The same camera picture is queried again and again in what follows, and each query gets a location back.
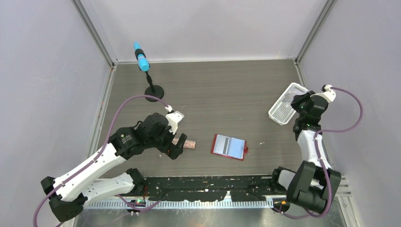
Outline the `red leather card holder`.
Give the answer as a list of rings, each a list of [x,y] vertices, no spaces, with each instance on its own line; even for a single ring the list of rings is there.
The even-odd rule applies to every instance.
[[[245,155],[248,153],[247,141],[221,134],[215,134],[210,153],[243,161]]]

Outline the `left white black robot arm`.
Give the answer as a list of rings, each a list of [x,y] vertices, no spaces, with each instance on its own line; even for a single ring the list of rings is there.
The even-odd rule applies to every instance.
[[[173,143],[183,118],[184,115],[179,111],[166,115],[148,115],[135,126],[119,128],[109,137],[104,147],[68,173],[57,178],[45,177],[41,186],[49,197],[53,215],[60,222],[65,222],[76,217],[95,201],[118,194],[141,195],[145,190],[145,183],[137,169],[129,169],[108,181],[95,181],[110,169],[149,148],[156,148],[172,160],[177,159],[182,154],[187,139],[183,133],[178,142]]]

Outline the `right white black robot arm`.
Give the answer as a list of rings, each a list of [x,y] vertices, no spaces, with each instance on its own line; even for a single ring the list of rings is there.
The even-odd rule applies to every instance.
[[[341,181],[339,172],[329,164],[323,149],[319,124],[329,103],[336,98],[335,91],[309,91],[295,95],[291,107],[298,113],[293,133],[303,158],[297,171],[283,167],[274,169],[270,189],[286,194],[288,202],[312,212],[314,216],[327,213]]]

